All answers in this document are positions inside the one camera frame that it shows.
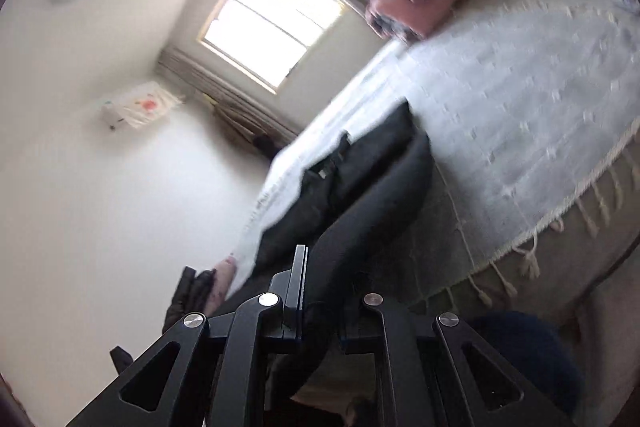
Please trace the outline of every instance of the bolt head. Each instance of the bolt head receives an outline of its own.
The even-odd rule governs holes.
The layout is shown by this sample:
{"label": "bolt head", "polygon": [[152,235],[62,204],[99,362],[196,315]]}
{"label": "bolt head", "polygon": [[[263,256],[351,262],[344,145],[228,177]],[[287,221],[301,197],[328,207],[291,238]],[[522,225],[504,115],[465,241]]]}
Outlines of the bolt head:
{"label": "bolt head", "polygon": [[380,306],[384,299],[378,293],[368,293],[364,296],[364,303],[368,306]]}
{"label": "bolt head", "polygon": [[278,303],[280,298],[275,293],[263,293],[258,297],[258,302],[265,307],[273,306]]}
{"label": "bolt head", "polygon": [[184,325],[187,326],[188,328],[197,328],[203,322],[204,322],[204,317],[199,313],[191,313],[187,315],[183,320]]}
{"label": "bolt head", "polygon": [[438,317],[438,321],[447,328],[453,328],[460,324],[460,319],[455,313],[447,312]]}

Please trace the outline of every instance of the dark cloth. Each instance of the dark cloth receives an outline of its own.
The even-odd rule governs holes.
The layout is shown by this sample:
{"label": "dark cloth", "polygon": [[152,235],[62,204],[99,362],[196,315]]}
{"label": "dark cloth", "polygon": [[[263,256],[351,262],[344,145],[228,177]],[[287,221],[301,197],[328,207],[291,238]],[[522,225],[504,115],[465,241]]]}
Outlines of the dark cloth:
{"label": "dark cloth", "polygon": [[190,312],[201,312],[214,283],[215,271],[204,270],[196,277],[196,270],[184,267],[182,276],[164,316],[164,335],[177,321]]}
{"label": "dark cloth", "polygon": [[376,33],[394,35],[401,39],[402,42],[417,42],[420,40],[420,37],[411,28],[390,17],[377,15],[373,17],[369,24]]}
{"label": "dark cloth", "polygon": [[638,427],[638,418],[640,418],[640,385],[634,389],[611,427]]}
{"label": "dark cloth", "polygon": [[2,427],[33,427],[27,413],[0,375],[0,425]]}
{"label": "dark cloth", "polygon": [[574,414],[582,377],[549,325],[520,312],[488,314],[469,325],[558,409]]}
{"label": "dark cloth", "polygon": [[247,299],[267,291],[271,277],[290,268],[296,246],[307,245],[311,250],[327,227],[404,153],[417,133],[409,104],[404,102],[353,144],[344,134],[332,153],[305,171],[300,197],[262,234],[251,277],[216,315],[235,311]]}
{"label": "dark cloth", "polygon": [[344,427],[342,416],[285,400],[264,412],[264,427]]}
{"label": "dark cloth", "polygon": [[318,368],[335,332],[338,312],[367,254],[417,217],[431,182],[427,135],[401,103],[368,134],[338,147],[303,175],[300,197],[262,235],[249,280],[216,312],[234,311],[267,291],[271,277],[291,266],[296,245],[307,245],[303,342],[271,368],[271,401],[293,396]]}
{"label": "dark cloth", "polygon": [[116,346],[111,349],[109,355],[111,355],[111,362],[113,362],[113,365],[119,375],[121,375],[124,370],[133,363],[133,357],[120,346]]}
{"label": "dark cloth", "polygon": [[351,281],[367,254],[413,222],[431,180],[429,139],[418,135],[409,150],[319,238],[306,272],[303,342],[299,352],[272,368],[272,401],[293,396],[318,368],[329,347]]}
{"label": "dark cloth", "polygon": [[282,147],[278,147],[273,138],[268,134],[260,134],[256,136],[252,143],[262,156],[267,158],[270,162],[276,157],[276,155],[282,150]]}

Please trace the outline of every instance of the blanket fringe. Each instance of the blanket fringe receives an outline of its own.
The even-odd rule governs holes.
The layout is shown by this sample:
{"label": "blanket fringe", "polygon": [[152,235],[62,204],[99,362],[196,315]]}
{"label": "blanket fringe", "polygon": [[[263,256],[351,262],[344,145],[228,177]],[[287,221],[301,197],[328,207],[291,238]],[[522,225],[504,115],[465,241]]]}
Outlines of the blanket fringe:
{"label": "blanket fringe", "polygon": [[480,289],[480,287],[476,284],[476,281],[474,281],[473,277],[469,276],[468,279],[471,287],[476,290],[478,298],[482,301],[482,304],[484,304],[487,308],[493,308],[494,302],[491,300],[491,297],[482,289]]}
{"label": "blanket fringe", "polygon": [[451,311],[454,312],[456,315],[460,315],[458,305],[456,304],[456,300],[453,297],[453,292],[451,291],[450,286],[447,286],[447,295],[449,295],[449,301],[451,302]]}
{"label": "blanket fringe", "polygon": [[593,193],[596,195],[596,199],[598,200],[598,206],[600,207],[600,215],[602,216],[602,220],[604,221],[604,226],[608,227],[611,223],[611,213],[609,212],[609,206],[607,205],[607,201],[604,200],[602,193],[600,192],[600,188],[598,187],[598,182],[593,182]]}
{"label": "blanket fringe", "polygon": [[556,220],[549,224],[549,228],[554,232],[564,232],[564,220],[562,217],[556,217]]}
{"label": "blanket fringe", "polygon": [[613,180],[613,190],[616,195],[616,210],[620,210],[625,203],[625,191],[622,189],[620,178],[618,178],[618,173],[613,165],[609,167],[609,174]]}
{"label": "blanket fringe", "polygon": [[522,264],[520,264],[520,275],[528,277],[530,280],[540,277],[540,266],[538,265],[538,258],[536,251],[538,250],[538,234],[533,235],[533,247],[531,250],[524,250],[524,248],[513,247],[513,251],[524,256]]}
{"label": "blanket fringe", "polygon": [[624,149],[622,151],[622,157],[631,169],[631,176],[634,179],[634,190],[640,190],[640,167],[628,150]]}
{"label": "blanket fringe", "polygon": [[498,267],[495,266],[495,263],[493,261],[490,261],[491,266],[494,268],[495,272],[498,274],[498,277],[500,278],[500,281],[502,282],[502,286],[504,286],[504,291],[506,291],[507,295],[509,296],[510,299],[514,299],[518,296],[518,290],[516,290],[516,286],[514,286],[513,284],[511,284],[504,275],[502,275],[502,273],[500,272],[500,270],[498,270]]}
{"label": "blanket fringe", "polygon": [[580,199],[580,197],[575,198],[575,204],[578,205],[578,209],[582,214],[582,219],[584,219],[584,223],[587,225],[587,230],[589,230],[589,234],[591,235],[591,238],[595,239],[596,237],[598,237],[598,232],[600,232],[600,229],[596,225],[595,221],[591,219],[591,216],[587,212],[587,209],[584,207],[584,204],[582,203],[582,200]]}

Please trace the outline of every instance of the black metal frame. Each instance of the black metal frame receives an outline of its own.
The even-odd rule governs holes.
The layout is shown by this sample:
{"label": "black metal frame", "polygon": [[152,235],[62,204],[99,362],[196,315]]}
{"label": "black metal frame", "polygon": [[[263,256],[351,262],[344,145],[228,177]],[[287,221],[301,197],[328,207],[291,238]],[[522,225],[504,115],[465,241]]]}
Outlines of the black metal frame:
{"label": "black metal frame", "polygon": [[[302,340],[306,247],[270,293],[234,313],[187,315],[68,427],[258,427],[269,355]],[[376,294],[345,307],[342,346],[374,353],[384,427],[571,426],[555,406],[454,314],[411,315]]]}

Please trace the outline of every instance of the white blanket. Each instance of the white blanket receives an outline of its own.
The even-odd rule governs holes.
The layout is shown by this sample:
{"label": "white blanket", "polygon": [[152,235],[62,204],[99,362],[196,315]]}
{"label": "white blanket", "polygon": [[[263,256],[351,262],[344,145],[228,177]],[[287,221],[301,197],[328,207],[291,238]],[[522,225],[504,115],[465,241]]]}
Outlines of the white blanket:
{"label": "white blanket", "polygon": [[[305,168],[403,98],[438,169],[422,215],[379,252],[408,260],[397,269],[415,284],[396,293],[415,301],[482,269],[574,204],[638,129],[638,49],[638,19],[611,0],[473,0],[427,41],[388,45],[276,158],[234,253],[233,288]],[[446,249],[443,235],[455,238]]]}

